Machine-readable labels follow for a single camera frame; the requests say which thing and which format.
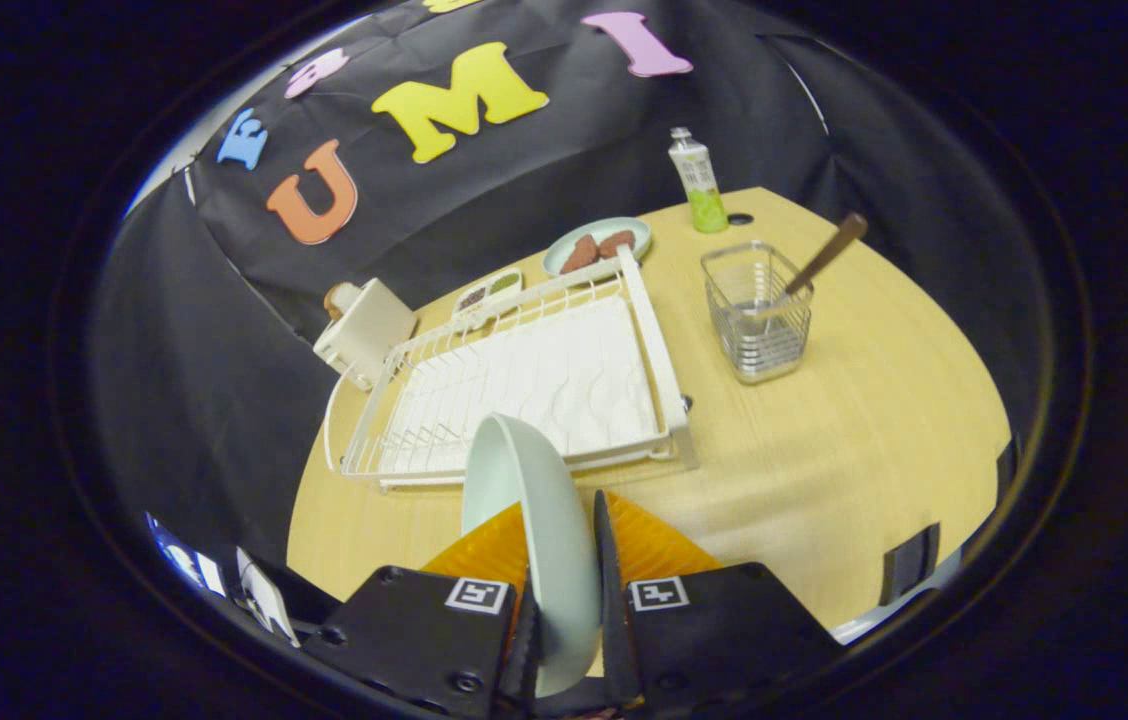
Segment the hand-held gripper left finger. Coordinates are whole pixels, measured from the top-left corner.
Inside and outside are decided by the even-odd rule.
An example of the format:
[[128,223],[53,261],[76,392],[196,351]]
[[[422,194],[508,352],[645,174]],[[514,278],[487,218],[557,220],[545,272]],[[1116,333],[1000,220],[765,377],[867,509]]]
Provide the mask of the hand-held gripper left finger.
[[305,641],[305,653],[385,696],[458,719],[527,719],[544,621],[519,503],[421,570],[387,565]]

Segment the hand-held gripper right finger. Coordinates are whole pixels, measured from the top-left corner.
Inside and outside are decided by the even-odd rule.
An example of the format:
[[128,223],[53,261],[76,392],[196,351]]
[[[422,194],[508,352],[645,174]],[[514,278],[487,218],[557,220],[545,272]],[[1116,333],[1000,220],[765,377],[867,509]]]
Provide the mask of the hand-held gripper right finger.
[[760,562],[723,567],[627,498],[593,498],[606,688],[625,708],[725,708],[784,691],[843,647]]

